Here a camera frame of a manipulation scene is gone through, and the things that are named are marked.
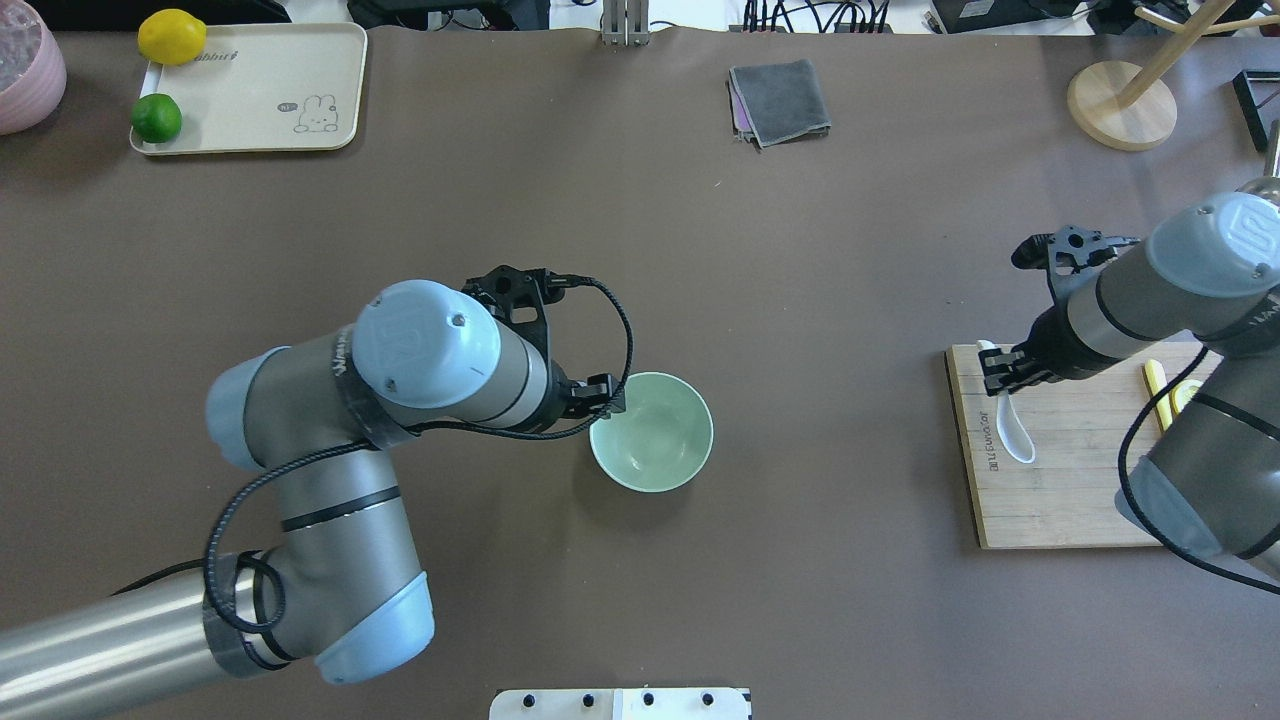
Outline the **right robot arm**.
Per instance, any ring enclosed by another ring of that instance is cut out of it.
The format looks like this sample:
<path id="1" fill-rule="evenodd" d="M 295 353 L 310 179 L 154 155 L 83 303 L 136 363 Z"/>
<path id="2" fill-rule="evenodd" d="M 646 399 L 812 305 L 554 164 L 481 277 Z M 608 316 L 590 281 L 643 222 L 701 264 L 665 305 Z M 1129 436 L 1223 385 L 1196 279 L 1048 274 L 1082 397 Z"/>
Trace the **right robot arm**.
<path id="1" fill-rule="evenodd" d="M 1183 561 L 1277 592 L 1277 179 L 1215 193 L 1147 237 L 1068 227 L 1037 234 L 1012 265 L 1042 270 L 1052 297 L 1029 336 L 977 361 L 986 392 L 1084 380 L 1188 333 L 1199 345 L 1178 374 L 1213 370 L 1151 448 L 1132 459 L 1146 401 L 1117 451 L 1119 512 Z"/>

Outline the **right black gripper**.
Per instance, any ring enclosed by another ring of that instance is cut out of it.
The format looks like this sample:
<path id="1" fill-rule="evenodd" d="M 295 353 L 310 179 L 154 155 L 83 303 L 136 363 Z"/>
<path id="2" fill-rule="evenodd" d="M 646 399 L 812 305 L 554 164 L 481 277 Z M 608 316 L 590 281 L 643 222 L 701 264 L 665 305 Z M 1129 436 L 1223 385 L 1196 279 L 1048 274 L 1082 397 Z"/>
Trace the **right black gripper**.
<path id="1" fill-rule="evenodd" d="M 980 346 L 980 369 L 989 397 L 1042 383 L 1085 379 L 1085 346 L 1064 311 L 1042 313 L 1020 347 Z"/>

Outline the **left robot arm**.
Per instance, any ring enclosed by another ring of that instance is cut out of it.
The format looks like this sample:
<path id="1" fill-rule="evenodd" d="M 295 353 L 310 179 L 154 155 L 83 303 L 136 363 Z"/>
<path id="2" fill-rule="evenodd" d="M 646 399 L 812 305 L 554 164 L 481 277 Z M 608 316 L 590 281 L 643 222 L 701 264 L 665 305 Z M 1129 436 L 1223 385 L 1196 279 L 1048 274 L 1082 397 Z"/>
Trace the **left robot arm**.
<path id="1" fill-rule="evenodd" d="M 419 656 L 436 624 L 390 450 L 430 430 L 558 439 L 625 409 L 628 373 L 566 377 L 547 307 L 586 275 L 498 266 L 384 288 L 358 318 L 224 372 L 205 407 L 253 478 L 201 555 L 3 633 L 5 719 L 96 719 L 311 659 L 333 685 Z"/>

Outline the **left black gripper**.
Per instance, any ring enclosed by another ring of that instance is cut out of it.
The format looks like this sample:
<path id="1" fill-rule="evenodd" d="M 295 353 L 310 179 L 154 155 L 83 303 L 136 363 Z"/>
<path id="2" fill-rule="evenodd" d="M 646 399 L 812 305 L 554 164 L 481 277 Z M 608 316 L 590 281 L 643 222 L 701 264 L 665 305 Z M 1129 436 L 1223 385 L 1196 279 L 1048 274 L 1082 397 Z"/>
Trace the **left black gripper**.
<path id="1" fill-rule="evenodd" d="M 585 380 L 570 378 L 562 368 L 553 368 L 549 375 L 550 389 L 547 398 L 545 418 L 550 423 L 566 419 L 581 419 L 590 413 L 582 398 L 623 398 L 625 380 L 612 373 L 590 375 Z"/>

